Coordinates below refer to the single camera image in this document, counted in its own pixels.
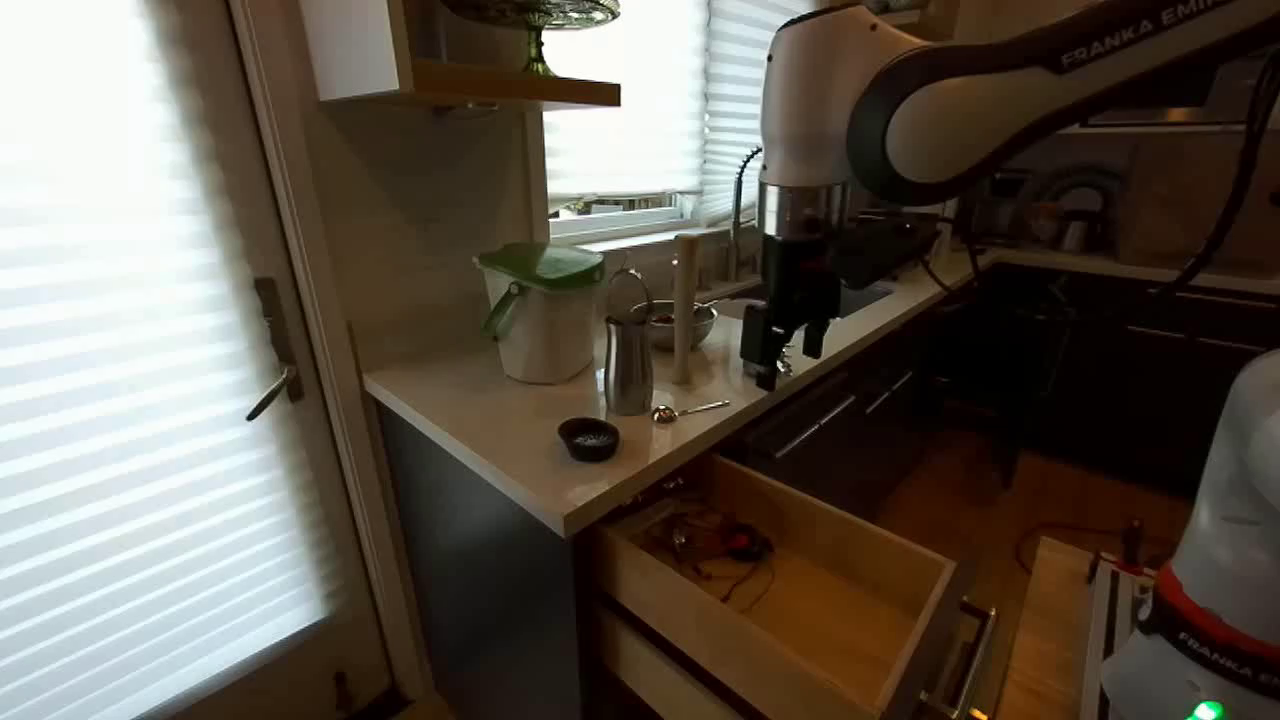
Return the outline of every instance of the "wooden drawer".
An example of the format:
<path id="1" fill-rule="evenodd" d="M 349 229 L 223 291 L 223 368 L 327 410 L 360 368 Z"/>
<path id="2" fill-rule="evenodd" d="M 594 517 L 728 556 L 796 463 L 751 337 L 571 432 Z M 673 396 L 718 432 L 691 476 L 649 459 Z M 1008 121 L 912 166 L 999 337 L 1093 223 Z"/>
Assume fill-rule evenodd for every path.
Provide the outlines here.
<path id="1" fill-rule="evenodd" d="M 685 481 L 592 528 L 594 587 L 760 714 L 912 714 L 956 619 L 950 559 L 722 455 Z M 770 552 L 675 559 L 665 519 L 688 509 L 751 524 Z"/>

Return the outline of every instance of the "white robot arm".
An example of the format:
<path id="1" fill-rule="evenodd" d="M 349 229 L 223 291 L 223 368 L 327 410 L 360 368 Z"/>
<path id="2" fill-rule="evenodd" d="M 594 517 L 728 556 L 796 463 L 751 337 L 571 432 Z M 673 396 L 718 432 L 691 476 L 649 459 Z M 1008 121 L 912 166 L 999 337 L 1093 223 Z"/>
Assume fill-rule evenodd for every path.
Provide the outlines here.
<path id="1" fill-rule="evenodd" d="M 840 312 L 823 262 L 851 199 L 961 195 L 1023 145 L 1136 83 L 1280 39 L 1275 0 L 1102 0 L 999 43 L 926 43 L 856 5 L 787 19 L 764 74 L 764 289 L 742 358 L 770 387 L 803 327 L 819 357 Z"/>

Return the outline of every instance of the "small bowl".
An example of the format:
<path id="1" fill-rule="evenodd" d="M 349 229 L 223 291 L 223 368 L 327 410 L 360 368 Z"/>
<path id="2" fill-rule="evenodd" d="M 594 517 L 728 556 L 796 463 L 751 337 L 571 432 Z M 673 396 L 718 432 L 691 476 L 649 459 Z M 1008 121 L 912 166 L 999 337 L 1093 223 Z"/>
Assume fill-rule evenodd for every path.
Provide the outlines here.
<path id="1" fill-rule="evenodd" d="M 600 463 L 600 459 L 616 455 L 621 432 L 594 414 L 571 414 L 559 423 L 559 441 L 562 441 L 567 455 L 576 455 L 585 463 Z"/>
<path id="2" fill-rule="evenodd" d="M 688 347 L 700 347 L 710 337 L 717 316 L 718 312 L 710 303 L 691 303 L 691 343 Z M 649 343 L 658 350 L 675 350 L 675 312 L 666 300 L 652 303 Z"/>

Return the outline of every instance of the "floor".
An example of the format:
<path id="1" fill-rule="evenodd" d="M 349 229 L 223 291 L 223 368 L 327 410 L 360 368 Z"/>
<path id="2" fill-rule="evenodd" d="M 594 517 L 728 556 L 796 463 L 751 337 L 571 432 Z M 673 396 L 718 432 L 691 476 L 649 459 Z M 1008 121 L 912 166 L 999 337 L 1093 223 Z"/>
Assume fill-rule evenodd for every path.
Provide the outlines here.
<path id="1" fill-rule="evenodd" d="M 968 596 L 999 611 L 994 645 L 974 687 L 974 707 L 994 710 L 1010 656 L 1028 564 L 1039 537 L 1120 552 L 1128 519 L 1143 524 L 1143 556 L 1171 552 L 1189 505 L 1117 476 L 1023 451 L 1010 482 L 999 482 L 990 444 L 978 432 L 939 427 L 925 459 L 879 509 L 879 524 L 961 559 Z"/>

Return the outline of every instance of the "door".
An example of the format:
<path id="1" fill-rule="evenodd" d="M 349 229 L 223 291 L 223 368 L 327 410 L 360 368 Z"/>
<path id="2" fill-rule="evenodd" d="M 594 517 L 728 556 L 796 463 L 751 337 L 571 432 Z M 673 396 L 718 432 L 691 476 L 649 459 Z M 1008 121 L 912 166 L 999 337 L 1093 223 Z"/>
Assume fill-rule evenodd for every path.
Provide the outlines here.
<path id="1" fill-rule="evenodd" d="M 0 87 L 2 714 L 377 695 L 226 7 L 0 5 Z M 246 420 L 280 374 L 292 393 Z"/>

